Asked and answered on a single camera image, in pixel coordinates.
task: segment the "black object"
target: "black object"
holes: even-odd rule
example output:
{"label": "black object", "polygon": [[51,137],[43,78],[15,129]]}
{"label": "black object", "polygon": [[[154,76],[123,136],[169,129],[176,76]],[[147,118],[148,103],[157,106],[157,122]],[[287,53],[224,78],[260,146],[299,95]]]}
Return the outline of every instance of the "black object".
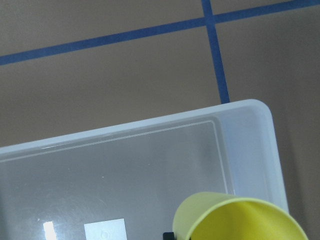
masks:
{"label": "black object", "polygon": [[173,232],[164,232],[163,233],[163,240],[176,240],[175,234]]}

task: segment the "white square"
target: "white square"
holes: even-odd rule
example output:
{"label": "white square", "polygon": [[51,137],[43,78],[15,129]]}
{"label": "white square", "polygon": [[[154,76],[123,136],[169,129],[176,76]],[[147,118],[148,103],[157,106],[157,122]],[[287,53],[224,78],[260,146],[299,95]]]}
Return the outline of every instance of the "white square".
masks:
{"label": "white square", "polygon": [[84,225],[86,240],[127,240],[125,220],[99,221]]}

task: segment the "yellow cup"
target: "yellow cup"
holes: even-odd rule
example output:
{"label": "yellow cup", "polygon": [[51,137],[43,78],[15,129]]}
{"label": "yellow cup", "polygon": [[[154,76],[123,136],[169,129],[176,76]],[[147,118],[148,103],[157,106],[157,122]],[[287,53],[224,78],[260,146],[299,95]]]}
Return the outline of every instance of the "yellow cup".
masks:
{"label": "yellow cup", "polygon": [[176,240],[308,240],[299,224],[274,204],[216,192],[184,200],[172,228]]}

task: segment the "white label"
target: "white label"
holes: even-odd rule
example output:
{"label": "white label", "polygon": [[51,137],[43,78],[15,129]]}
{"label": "white label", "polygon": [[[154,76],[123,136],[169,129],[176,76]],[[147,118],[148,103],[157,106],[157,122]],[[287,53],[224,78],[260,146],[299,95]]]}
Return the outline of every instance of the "white label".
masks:
{"label": "white label", "polygon": [[125,220],[99,221],[84,225],[86,240],[127,240]]}

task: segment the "blue line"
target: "blue line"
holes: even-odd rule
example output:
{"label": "blue line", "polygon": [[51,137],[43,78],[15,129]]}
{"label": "blue line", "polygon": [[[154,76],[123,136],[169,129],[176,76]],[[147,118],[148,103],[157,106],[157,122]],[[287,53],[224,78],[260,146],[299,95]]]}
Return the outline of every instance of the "blue line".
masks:
{"label": "blue line", "polygon": [[55,46],[39,48],[30,51],[23,51],[19,53],[0,56],[0,65],[12,64],[31,59],[37,59],[57,54],[73,52],[98,46],[114,44],[134,39],[140,39],[160,34],[166,34],[181,30],[193,29],[205,26],[205,18],[195,18],[175,23],[169,23],[159,26],[147,27],[139,30],[127,31],[107,36],[90,38],[81,41],[75,41]]}
{"label": "blue line", "polygon": [[259,6],[245,10],[227,12],[214,16],[215,23],[230,22],[239,19],[246,19],[261,15],[284,12],[288,10],[301,9],[311,6],[320,5],[320,0],[293,0],[282,3],[276,3],[267,6]]}
{"label": "blue line", "polygon": [[222,57],[218,42],[217,30],[215,27],[215,16],[213,16],[210,0],[202,0],[202,8],[205,18],[206,30],[209,37],[212,60],[215,70],[216,81],[222,104],[230,102],[228,87]]}

